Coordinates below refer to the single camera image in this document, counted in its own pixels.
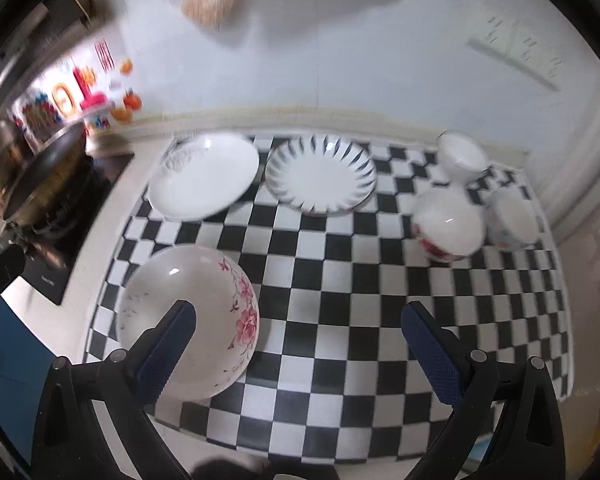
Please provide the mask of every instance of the oval white plate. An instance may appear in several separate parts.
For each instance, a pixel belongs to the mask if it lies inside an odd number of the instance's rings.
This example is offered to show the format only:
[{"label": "oval white plate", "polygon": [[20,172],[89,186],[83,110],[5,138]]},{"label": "oval white plate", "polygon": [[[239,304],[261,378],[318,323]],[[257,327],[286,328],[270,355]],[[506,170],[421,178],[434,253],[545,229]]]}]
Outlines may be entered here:
[{"label": "oval white plate", "polygon": [[282,203],[311,214],[348,211],[376,186],[376,165],[355,142],[305,136],[269,157],[265,182]]},{"label": "oval white plate", "polygon": [[196,331],[165,392],[181,400],[208,399],[229,387],[249,364],[260,314],[244,271],[219,251],[186,244],[160,251],[140,267],[121,294],[120,344],[131,348],[177,300],[196,309]]},{"label": "oval white plate", "polygon": [[149,182],[151,206],[167,219],[195,221],[229,207],[258,172],[258,150],[237,134],[208,134],[177,147]]}]

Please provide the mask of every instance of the bowl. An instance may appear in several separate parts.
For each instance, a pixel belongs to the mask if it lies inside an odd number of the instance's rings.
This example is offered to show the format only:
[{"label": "bowl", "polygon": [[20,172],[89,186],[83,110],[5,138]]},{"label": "bowl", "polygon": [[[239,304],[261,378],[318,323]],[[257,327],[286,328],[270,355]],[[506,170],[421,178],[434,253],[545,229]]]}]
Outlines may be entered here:
[{"label": "bowl", "polygon": [[449,264],[480,249],[484,221],[477,207],[462,196],[434,188],[417,197],[411,232],[429,258]]},{"label": "bowl", "polygon": [[502,250],[524,249],[540,236],[536,212],[516,189],[494,191],[484,207],[484,221],[489,238]]},{"label": "bowl", "polygon": [[260,328],[253,286],[219,251],[192,244],[164,249],[136,270],[121,294],[120,344],[131,348],[177,300],[193,304],[197,325],[164,393],[208,399],[240,377],[253,355]]},{"label": "bowl", "polygon": [[478,178],[489,169],[489,158],[481,145],[470,136],[448,131],[438,137],[438,164],[451,180],[452,186],[461,187]]}]

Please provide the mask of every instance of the checkered tablecloth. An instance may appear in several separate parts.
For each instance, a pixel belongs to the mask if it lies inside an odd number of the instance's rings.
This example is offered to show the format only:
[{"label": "checkered tablecloth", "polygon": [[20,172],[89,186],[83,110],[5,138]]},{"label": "checkered tablecloth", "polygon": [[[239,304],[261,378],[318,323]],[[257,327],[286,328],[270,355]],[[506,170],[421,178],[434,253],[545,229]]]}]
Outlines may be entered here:
[{"label": "checkered tablecloth", "polygon": [[[501,361],[540,356],[558,397],[568,394],[568,312],[546,229],[533,249],[505,253],[487,241],[469,259],[437,264],[410,229],[416,195],[447,184],[435,150],[364,144],[378,168],[376,192],[352,213],[320,218],[278,205],[261,182],[270,150],[282,142],[255,138],[256,181],[211,218],[165,221],[145,197],[138,201],[102,287],[85,361],[118,348],[116,301],[132,273],[163,248],[197,243],[244,269],[262,324],[246,373],[229,389],[202,402],[163,395],[148,408],[179,431],[314,463],[421,455],[450,407],[438,402],[400,332],[408,300]],[[525,177],[498,166],[468,195],[478,206],[499,186],[517,187],[538,207]],[[495,419],[496,408],[485,434]]]}]

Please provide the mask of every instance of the white wall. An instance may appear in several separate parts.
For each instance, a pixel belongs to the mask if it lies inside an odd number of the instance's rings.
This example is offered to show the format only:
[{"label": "white wall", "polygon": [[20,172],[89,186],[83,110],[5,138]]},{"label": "white wall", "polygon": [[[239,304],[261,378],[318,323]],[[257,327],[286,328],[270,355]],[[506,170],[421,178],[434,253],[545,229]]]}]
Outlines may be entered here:
[{"label": "white wall", "polygon": [[[548,0],[247,0],[224,31],[200,31],[167,0],[97,0],[118,19],[143,74],[145,106],[177,114],[218,107],[342,107],[456,128],[532,150],[542,179],[586,127],[600,62]],[[484,2],[561,54],[562,89],[465,45]]]}]

